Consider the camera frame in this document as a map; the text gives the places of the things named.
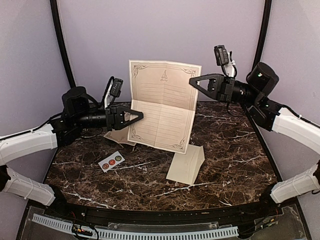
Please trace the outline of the lined letter paper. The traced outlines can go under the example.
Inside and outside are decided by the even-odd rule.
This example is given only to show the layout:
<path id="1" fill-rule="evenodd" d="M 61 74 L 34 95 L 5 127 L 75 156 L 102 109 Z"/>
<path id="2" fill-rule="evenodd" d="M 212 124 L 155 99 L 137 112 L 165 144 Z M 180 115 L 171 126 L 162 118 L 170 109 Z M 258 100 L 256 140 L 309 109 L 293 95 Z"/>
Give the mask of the lined letter paper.
<path id="1" fill-rule="evenodd" d="M 121 130 L 108 131 L 103 137 L 109 139 L 117 144 L 125 144 L 135 146 L 136 143 L 128 141 L 129 127 L 125 127 Z"/>
<path id="2" fill-rule="evenodd" d="M 198 100 L 189 80 L 201 71 L 196 64 L 130 60 L 131 109 L 142 112 L 143 119 L 129 126 L 128 141 L 185 154 Z"/>

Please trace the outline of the cream paper envelope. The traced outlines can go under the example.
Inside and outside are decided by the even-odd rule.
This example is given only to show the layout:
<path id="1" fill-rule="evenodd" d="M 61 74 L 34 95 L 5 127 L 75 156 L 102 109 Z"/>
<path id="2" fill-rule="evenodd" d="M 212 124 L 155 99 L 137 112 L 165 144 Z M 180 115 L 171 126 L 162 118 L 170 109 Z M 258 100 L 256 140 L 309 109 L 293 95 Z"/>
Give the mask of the cream paper envelope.
<path id="1" fill-rule="evenodd" d="M 174 154 L 166 179 L 193 185 L 204 161 L 204 147 L 189 144 L 185 154 Z"/>

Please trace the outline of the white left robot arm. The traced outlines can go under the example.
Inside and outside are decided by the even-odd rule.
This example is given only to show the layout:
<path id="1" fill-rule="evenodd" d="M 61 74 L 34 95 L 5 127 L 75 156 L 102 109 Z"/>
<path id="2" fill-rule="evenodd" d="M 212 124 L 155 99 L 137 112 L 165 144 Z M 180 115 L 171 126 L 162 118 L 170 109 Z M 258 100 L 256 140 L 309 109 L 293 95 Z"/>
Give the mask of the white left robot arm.
<path id="1" fill-rule="evenodd" d="M 122 130 L 142 120 L 144 114 L 123 106 L 102 108 L 83 86 L 67 91 L 62 96 L 62 103 L 63 111 L 42 125 L 1 137 L 0 190 L 50 206 L 58 217 L 67 218 L 71 208 L 63 201 L 64 196 L 58 187 L 23 176 L 9 168 L 8 163 L 43 150 L 68 146 L 81 136 L 83 129 Z"/>

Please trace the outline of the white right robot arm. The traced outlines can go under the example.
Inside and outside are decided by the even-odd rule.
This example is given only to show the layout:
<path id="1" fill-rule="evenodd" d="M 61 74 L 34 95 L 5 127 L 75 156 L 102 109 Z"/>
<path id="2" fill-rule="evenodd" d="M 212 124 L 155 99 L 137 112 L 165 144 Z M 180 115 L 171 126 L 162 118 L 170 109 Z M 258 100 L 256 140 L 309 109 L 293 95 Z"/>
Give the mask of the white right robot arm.
<path id="1" fill-rule="evenodd" d="M 245 83 L 222 74 L 206 74 L 189 80 L 192 87 L 210 99 L 242 104 L 259 127 L 287 136 L 319 153 L 320 126 L 297 114 L 289 106 L 268 98 L 278 82 L 277 74 L 263 62 L 257 63 Z M 266 217 L 274 210 L 275 204 L 319 191 L 320 165 L 316 163 L 310 169 L 268 187 L 262 195 L 262 201 L 255 205 L 255 213 Z"/>

